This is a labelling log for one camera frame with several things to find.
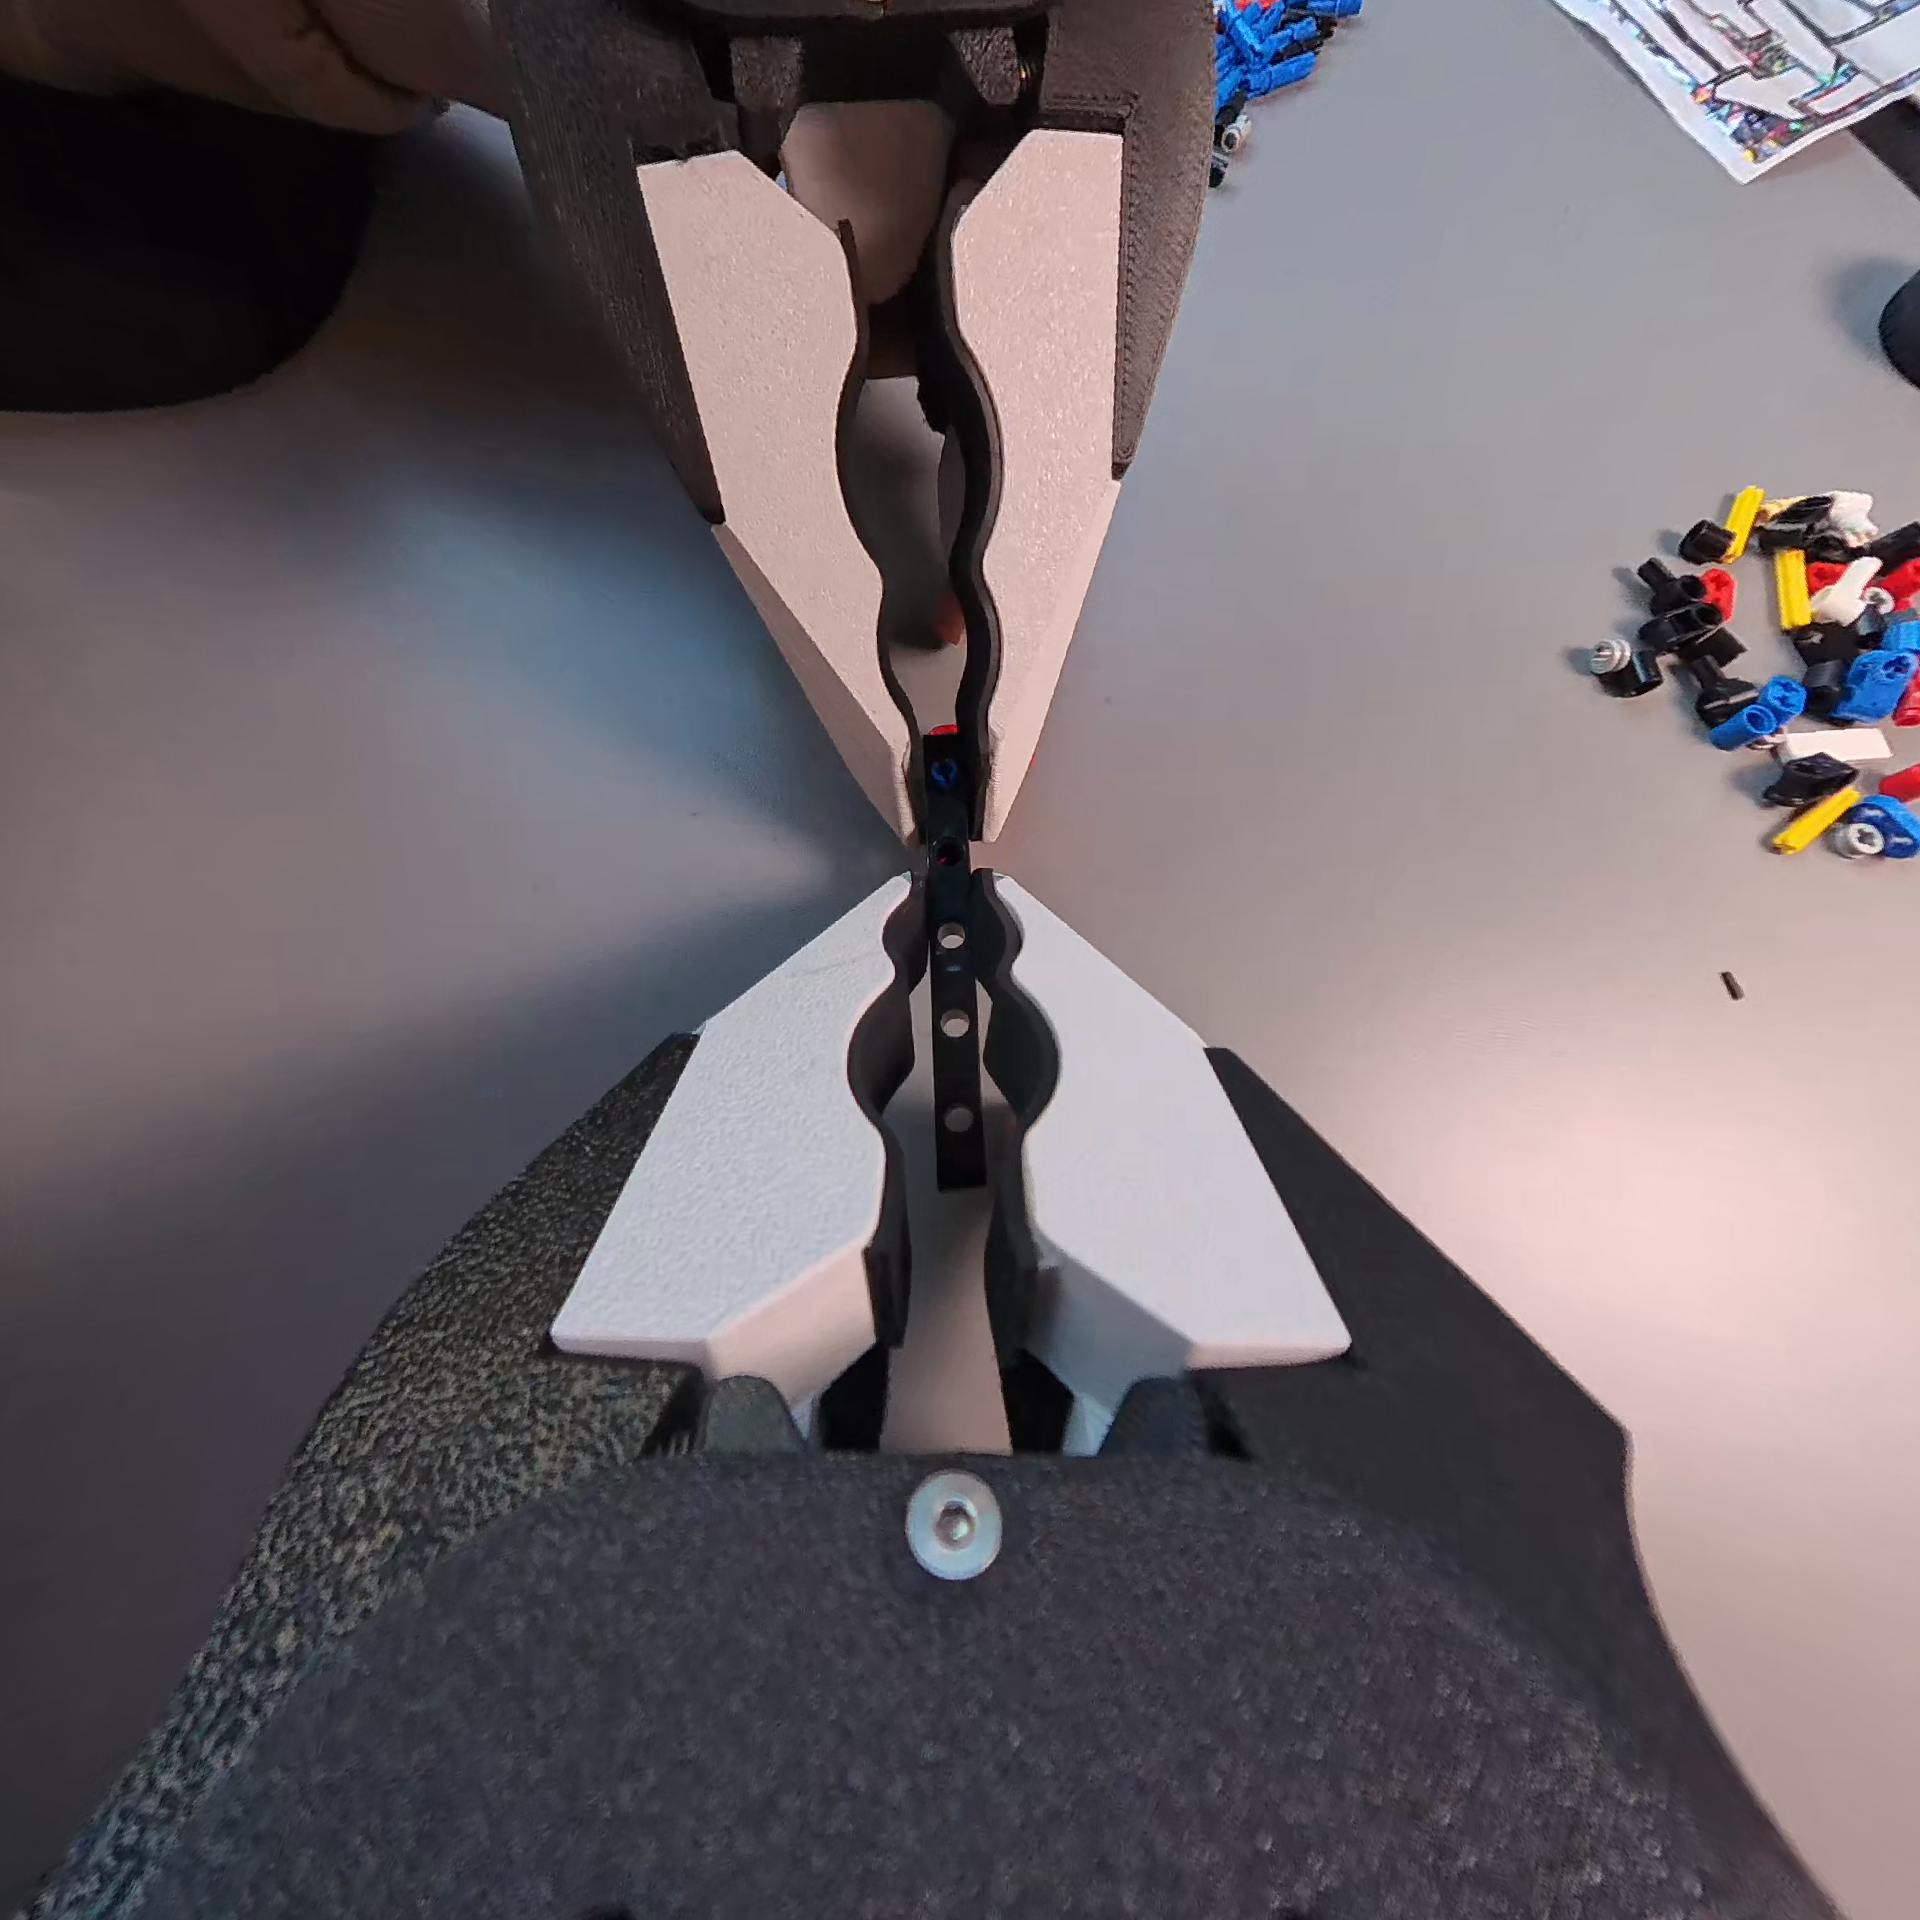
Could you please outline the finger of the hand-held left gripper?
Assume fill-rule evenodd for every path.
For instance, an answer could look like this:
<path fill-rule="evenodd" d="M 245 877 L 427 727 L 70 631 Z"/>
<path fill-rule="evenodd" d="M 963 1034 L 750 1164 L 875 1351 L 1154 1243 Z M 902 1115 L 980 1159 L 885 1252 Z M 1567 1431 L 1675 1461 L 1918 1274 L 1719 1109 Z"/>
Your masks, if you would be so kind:
<path fill-rule="evenodd" d="M 649 162 L 638 183 L 723 498 L 715 543 L 853 777 L 911 841 L 881 571 L 837 468 L 861 359 L 844 242 L 733 151 Z"/>
<path fill-rule="evenodd" d="M 1121 480 L 1118 133 L 1035 128 L 949 201 L 943 273 L 965 370 L 982 377 L 991 483 L 982 587 L 999 623 L 986 701 L 982 836 L 1015 809 L 1065 667 Z"/>

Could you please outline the red angled lego beam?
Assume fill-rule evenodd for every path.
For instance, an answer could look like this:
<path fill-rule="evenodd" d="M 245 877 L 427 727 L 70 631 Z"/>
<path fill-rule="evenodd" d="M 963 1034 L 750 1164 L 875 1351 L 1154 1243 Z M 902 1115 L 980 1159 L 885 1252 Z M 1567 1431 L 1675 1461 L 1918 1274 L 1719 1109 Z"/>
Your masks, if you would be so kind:
<path fill-rule="evenodd" d="M 1013 811 L 1047 723 L 1063 671 L 1063 644 L 1049 615 L 1034 615 L 1010 592 L 991 608 L 991 660 L 970 639 L 965 605 L 953 587 L 938 594 L 931 636 L 953 664 L 958 683 L 951 699 L 953 744 L 974 752 L 974 792 L 982 811 L 986 836 L 997 836 Z"/>

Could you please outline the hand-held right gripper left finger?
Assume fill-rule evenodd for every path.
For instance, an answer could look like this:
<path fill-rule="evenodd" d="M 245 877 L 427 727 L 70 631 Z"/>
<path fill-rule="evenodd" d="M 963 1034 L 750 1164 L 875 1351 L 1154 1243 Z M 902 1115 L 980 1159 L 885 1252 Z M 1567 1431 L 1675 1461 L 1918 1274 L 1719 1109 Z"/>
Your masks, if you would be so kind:
<path fill-rule="evenodd" d="M 906 1333 L 922 887 L 892 877 L 714 1015 L 554 1321 L 565 1354 L 780 1391 L 815 1447 L 873 1442 L 835 1383 Z"/>

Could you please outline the pile of blue lego pins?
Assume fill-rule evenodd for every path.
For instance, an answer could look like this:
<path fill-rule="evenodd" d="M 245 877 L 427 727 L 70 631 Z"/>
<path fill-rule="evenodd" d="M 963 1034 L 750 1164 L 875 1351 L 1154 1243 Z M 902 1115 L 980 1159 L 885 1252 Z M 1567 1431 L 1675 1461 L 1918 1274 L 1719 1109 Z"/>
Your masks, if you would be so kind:
<path fill-rule="evenodd" d="M 1329 41 L 1359 10 L 1362 2 L 1214 2 L 1214 128 L 1305 82 Z M 1235 157 L 1212 147 L 1210 188 L 1225 183 Z"/>

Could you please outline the lego sticker sheet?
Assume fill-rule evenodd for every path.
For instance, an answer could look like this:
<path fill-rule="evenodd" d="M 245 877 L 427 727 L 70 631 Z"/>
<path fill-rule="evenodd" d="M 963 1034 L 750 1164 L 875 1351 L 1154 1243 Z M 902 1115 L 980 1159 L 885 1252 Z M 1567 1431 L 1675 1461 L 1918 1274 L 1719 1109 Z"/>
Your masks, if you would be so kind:
<path fill-rule="evenodd" d="M 1918 92 L 1915 2 L 1561 2 L 1738 180 Z"/>

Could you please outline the pile of mixed lego pieces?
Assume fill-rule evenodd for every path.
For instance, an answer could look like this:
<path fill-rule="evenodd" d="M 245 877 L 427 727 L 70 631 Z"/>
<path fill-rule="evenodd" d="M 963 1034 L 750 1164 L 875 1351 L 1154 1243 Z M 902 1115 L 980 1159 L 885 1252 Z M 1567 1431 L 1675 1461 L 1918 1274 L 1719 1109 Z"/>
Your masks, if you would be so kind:
<path fill-rule="evenodd" d="M 1918 525 L 1865 492 L 1741 488 L 1629 576 L 1629 619 L 1574 651 L 1618 705 L 1677 698 L 1739 765 L 1763 847 L 1915 863 Z"/>

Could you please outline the long black lego beam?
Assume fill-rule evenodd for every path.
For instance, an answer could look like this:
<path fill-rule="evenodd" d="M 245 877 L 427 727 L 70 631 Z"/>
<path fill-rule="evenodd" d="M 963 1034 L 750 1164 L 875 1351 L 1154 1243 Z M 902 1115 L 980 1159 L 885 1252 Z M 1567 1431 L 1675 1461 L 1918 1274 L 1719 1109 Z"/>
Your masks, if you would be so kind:
<path fill-rule="evenodd" d="M 963 765 L 963 781 L 953 792 L 931 786 L 924 775 L 934 1179 L 951 1194 L 987 1183 L 972 947 L 972 786 L 953 727 L 924 735 L 922 747 L 924 763 L 946 755 Z"/>

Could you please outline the person's left forearm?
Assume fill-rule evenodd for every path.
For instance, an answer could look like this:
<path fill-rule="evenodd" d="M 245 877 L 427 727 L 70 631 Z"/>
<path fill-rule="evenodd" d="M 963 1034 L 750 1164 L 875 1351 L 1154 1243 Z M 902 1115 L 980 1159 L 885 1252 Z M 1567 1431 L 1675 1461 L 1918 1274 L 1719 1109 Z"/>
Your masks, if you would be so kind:
<path fill-rule="evenodd" d="M 508 117 L 484 2 L 4 2 L 3 67 L 111 93 L 179 90 L 367 135 L 435 103 Z"/>

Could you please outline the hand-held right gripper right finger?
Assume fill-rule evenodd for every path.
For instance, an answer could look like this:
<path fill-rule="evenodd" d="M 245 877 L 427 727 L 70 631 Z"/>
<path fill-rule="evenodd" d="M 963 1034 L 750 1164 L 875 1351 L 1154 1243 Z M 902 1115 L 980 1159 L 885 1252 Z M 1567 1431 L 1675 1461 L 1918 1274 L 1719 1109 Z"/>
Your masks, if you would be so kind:
<path fill-rule="evenodd" d="M 982 1065 L 1010 1113 L 982 1258 L 1018 1449 L 1097 1449 L 1139 1380 L 1350 1347 L 1207 1044 L 1018 883 L 977 873 Z"/>

